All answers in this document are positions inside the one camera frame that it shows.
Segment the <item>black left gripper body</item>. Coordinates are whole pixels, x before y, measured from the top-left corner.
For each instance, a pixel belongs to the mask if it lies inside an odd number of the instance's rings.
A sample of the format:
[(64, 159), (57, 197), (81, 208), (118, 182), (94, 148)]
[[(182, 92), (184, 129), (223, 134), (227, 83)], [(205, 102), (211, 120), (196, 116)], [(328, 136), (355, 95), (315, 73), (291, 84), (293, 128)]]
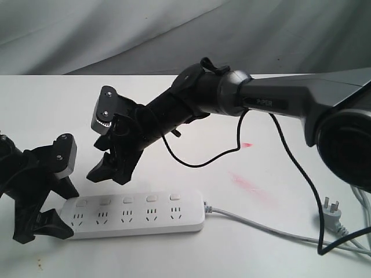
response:
[(18, 243), (35, 239), (36, 218), (58, 180), (50, 170), (51, 152), (50, 145), (23, 152), (15, 149), (7, 162), (7, 195), (14, 200), (13, 240)]

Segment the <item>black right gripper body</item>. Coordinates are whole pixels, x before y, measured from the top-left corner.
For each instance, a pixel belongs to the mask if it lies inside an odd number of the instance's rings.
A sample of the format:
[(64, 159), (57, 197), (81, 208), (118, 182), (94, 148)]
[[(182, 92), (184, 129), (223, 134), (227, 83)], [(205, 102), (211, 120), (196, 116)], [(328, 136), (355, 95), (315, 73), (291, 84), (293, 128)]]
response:
[(112, 179), (124, 185), (132, 179), (132, 174), (143, 153), (139, 144), (142, 139), (141, 127), (135, 113), (144, 107), (126, 97), (118, 97), (112, 125), (107, 132), (111, 138), (110, 153), (117, 159), (117, 172)]

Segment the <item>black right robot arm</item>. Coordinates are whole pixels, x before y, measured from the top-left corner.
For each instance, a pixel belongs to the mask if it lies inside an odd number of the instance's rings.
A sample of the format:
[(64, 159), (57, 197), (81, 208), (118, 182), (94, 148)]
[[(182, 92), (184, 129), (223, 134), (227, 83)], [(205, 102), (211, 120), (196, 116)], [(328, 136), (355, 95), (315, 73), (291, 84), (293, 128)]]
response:
[(108, 85), (100, 90), (91, 127), (102, 159), (92, 182), (131, 180), (144, 149), (163, 135), (211, 114), (256, 110), (301, 120), (304, 139), (339, 179), (370, 191), (370, 69), (256, 79), (208, 58), (181, 72), (148, 104)]

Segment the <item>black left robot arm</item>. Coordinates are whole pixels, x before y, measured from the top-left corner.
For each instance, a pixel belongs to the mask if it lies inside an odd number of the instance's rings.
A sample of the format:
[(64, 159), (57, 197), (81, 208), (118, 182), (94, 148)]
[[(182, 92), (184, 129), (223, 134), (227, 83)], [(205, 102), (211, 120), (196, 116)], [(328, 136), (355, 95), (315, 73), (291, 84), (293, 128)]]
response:
[(1, 194), (14, 200), (13, 240), (26, 244), (37, 235), (73, 236), (55, 209), (42, 212), (41, 208), (51, 192), (66, 200), (79, 196), (70, 180), (76, 155), (77, 144), (70, 133), (61, 134), (51, 145), (24, 151), (1, 135)]

